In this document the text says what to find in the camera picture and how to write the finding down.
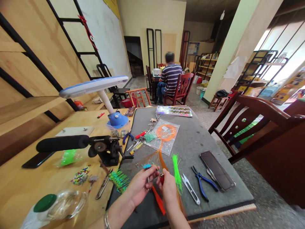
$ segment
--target pillar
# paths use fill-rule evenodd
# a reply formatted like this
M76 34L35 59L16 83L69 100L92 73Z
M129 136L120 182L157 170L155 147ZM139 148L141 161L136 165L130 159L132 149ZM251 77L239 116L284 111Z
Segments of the pillar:
M283 0L240 1L203 101L210 103L218 90L231 90L282 2ZM240 57L244 64L237 69L234 79L223 78L227 67L236 57Z

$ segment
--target green jar lid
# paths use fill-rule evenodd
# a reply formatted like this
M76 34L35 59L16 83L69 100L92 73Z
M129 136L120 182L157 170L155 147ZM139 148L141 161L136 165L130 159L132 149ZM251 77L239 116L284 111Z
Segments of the green jar lid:
M44 212L48 210L53 203L55 203L57 196L55 194L48 194L42 197L34 206L34 212Z

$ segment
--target blue-handled pliers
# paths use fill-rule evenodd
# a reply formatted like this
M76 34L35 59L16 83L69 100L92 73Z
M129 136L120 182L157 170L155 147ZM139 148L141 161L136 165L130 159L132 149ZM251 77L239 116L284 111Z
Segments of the blue-handled pliers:
M191 169L193 170L193 172L196 174L196 177L198 178L198 183L199 183L199 187L200 187L200 190L201 190L201 193L204 197L204 199L209 202L209 199L207 198L207 195L204 193L203 191L203 188L202 188L202 185L201 185L201 182L200 182L200 179L203 179L205 182L209 183L214 189L215 191L219 191L217 186L215 185L215 183L209 179L206 179L205 177L203 177L198 171L197 169L195 168L195 166L192 166Z
M133 136L128 132L128 133L124 136L124 138L123 138L123 145L125 145L125 141L126 141L126 138L127 138L128 135L131 137L131 140L132 140L132 141L134 140L134 139L133 139Z

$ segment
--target red bucket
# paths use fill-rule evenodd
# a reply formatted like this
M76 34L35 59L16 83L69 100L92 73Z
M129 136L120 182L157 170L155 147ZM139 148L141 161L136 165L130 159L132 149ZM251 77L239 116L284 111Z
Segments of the red bucket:
M134 103L134 107L137 107L137 100L136 100L136 97L134 97L134 94L132 94L132 100L133 100L133 103ZM122 106L124 106L125 108L133 107L130 98L127 98L127 99L122 100L122 101L121 101L121 104L122 104Z

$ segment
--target desk lamp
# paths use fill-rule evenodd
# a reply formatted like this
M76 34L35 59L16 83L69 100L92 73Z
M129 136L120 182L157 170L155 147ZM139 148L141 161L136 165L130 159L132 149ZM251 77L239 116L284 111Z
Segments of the desk lamp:
M59 96L65 99L70 99L84 94L97 92L109 112L108 115L109 121L107 125L110 125L115 129L120 129L128 123L128 117L122 115L119 111L114 112L110 100L106 95L105 89L116 86L120 83L125 83L127 81L128 81L128 76L114 76L114 77L106 77L98 80L92 80L81 84L77 84L75 86L67 87L66 89L60 91Z

